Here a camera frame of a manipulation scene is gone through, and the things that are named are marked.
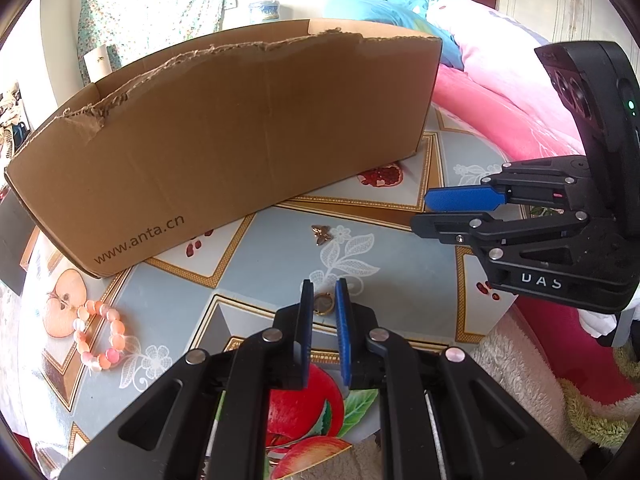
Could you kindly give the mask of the white gloved hand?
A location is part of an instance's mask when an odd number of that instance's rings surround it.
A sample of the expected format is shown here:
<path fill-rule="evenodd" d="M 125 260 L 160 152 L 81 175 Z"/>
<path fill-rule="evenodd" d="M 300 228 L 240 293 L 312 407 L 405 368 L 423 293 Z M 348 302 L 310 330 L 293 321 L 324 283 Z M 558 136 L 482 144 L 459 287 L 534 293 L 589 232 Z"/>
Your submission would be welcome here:
<path fill-rule="evenodd" d="M 620 313 L 602 314 L 587 310 L 578 310 L 578 320 L 582 329 L 592 338 L 614 336 L 614 346 L 621 346 L 629 337 L 632 322 L 639 319 L 639 291 Z"/>

